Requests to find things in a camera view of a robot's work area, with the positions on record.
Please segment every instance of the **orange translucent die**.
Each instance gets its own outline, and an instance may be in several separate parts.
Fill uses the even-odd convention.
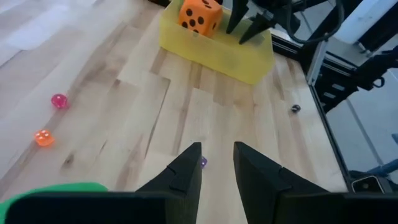
[[[40,130],[35,133],[35,141],[40,146],[49,146],[54,142],[54,138],[50,131]]]

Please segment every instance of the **green object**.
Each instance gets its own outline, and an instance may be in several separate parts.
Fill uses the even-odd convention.
[[[8,208],[14,203],[16,200],[22,198],[23,196],[37,193],[37,192],[48,192],[48,191],[77,191],[77,192],[105,192],[108,189],[97,183],[88,182],[88,183],[73,183],[73,184],[60,184],[60,185],[53,185],[48,187],[43,187],[40,189],[30,190],[20,195],[13,196],[12,198],[6,200],[3,203],[0,203],[0,224],[4,224],[6,220],[6,213]]]

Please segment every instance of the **purple die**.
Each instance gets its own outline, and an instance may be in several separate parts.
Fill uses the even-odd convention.
[[[200,161],[200,167],[203,169],[205,168],[206,164],[207,164],[207,159],[202,156]]]

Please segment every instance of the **wooden table surface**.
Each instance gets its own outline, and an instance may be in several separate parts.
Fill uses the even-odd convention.
[[[136,190],[195,141],[208,159],[198,223],[246,223],[234,141],[346,191],[297,62],[275,55],[260,83],[241,83],[160,48],[161,12],[146,0],[0,0],[3,200],[78,181]],[[68,110],[53,108],[56,93]],[[37,146],[38,129],[55,143]]]

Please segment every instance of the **yellow translucent container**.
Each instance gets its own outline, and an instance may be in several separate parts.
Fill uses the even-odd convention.
[[[248,84],[259,82],[272,69],[275,59],[269,30],[239,45],[251,21],[242,20],[232,34],[227,34],[230,12],[224,10],[220,29],[210,39],[177,24],[182,3],[173,0],[162,14],[161,47]]]

